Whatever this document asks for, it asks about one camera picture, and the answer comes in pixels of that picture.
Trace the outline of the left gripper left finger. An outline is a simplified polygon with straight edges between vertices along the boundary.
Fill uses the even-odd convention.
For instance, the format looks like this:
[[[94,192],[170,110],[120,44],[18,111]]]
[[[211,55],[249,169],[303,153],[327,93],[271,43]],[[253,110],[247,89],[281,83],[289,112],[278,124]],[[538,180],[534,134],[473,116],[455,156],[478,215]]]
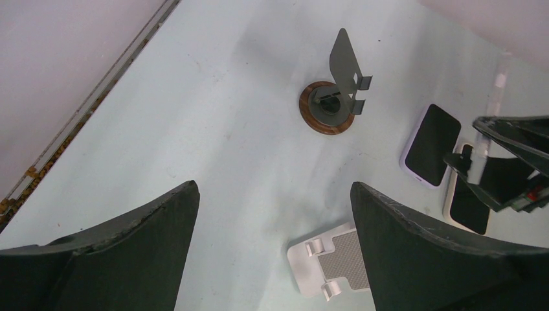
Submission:
[[[2,310],[173,310],[199,210],[187,181],[43,246],[1,251]]]

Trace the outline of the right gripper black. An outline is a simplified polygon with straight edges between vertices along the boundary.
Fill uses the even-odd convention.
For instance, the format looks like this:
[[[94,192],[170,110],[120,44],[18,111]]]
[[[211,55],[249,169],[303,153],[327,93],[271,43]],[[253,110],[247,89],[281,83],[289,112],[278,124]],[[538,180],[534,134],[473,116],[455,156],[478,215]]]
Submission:
[[[473,121],[474,129],[479,118]],[[480,183],[466,185],[496,213],[508,207],[526,213],[544,207],[548,203],[548,116],[494,117],[487,133],[517,158],[490,157]],[[529,178],[535,170],[541,174]]]

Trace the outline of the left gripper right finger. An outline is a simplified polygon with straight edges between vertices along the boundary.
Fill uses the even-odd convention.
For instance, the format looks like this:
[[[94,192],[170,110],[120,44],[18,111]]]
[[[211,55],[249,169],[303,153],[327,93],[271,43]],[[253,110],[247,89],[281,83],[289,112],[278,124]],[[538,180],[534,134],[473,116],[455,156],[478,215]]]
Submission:
[[[548,250],[459,229],[363,182],[353,219],[377,310],[547,310]]]

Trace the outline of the phone with cream case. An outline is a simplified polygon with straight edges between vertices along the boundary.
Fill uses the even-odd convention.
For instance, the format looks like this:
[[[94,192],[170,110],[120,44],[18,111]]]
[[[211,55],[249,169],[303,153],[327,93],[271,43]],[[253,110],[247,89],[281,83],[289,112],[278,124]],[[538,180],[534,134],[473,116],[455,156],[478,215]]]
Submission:
[[[450,169],[447,195],[443,205],[443,218],[460,229],[485,235],[490,208],[482,203],[458,173]]]

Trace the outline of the phone with lilac case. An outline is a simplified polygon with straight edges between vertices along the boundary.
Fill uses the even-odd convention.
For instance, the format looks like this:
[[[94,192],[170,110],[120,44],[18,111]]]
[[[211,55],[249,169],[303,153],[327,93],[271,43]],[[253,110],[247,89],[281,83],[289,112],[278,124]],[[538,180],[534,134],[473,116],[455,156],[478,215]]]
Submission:
[[[422,111],[399,159],[400,168],[430,189],[437,189],[447,172],[444,156],[454,150],[462,125],[441,107]]]

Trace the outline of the phone with white case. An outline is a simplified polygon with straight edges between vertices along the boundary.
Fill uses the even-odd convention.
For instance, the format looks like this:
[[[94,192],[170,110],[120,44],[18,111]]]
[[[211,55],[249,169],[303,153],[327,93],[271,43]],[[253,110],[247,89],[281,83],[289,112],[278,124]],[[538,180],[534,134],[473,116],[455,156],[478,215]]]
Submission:
[[[479,185],[484,175],[492,143],[492,137],[487,133],[487,126],[499,114],[507,79],[507,71],[495,75],[492,92],[487,103],[487,117],[479,118],[475,123],[478,135],[471,154],[471,166],[467,173],[467,182],[472,185]]]

